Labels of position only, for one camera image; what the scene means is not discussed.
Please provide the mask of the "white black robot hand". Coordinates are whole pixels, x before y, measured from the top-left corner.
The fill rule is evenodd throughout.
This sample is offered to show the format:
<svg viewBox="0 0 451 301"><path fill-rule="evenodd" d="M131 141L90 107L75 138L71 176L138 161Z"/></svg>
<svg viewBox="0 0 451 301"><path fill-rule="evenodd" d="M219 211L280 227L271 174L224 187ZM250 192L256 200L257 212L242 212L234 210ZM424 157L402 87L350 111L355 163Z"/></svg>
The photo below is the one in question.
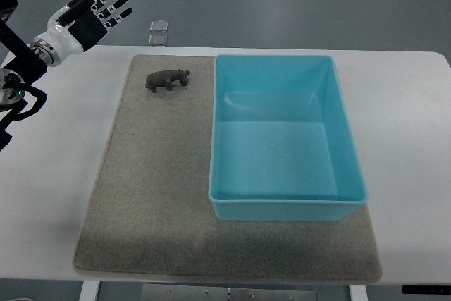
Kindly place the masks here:
<svg viewBox="0 0 451 301"><path fill-rule="evenodd" d="M47 31L30 47L48 67L56 67L72 54L95 46L113 27L132 13L128 0L71 0L53 14Z"/></svg>

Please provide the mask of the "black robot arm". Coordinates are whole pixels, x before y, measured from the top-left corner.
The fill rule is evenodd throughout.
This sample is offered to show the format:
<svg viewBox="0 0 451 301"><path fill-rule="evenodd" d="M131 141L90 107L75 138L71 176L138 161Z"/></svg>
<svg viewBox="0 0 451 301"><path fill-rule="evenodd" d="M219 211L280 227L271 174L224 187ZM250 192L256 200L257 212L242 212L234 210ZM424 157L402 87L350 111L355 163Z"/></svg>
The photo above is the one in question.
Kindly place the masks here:
<svg viewBox="0 0 451 301"><path fill-rule="evenodd" d="M46 64L6 24L17 5L17 0L1 0L1 43L13 54L1 67L1 111L6 114L1 119L1 148L12 140L6 128L36 114L47 100L47 94L32 85L46 73Z"/></svg>

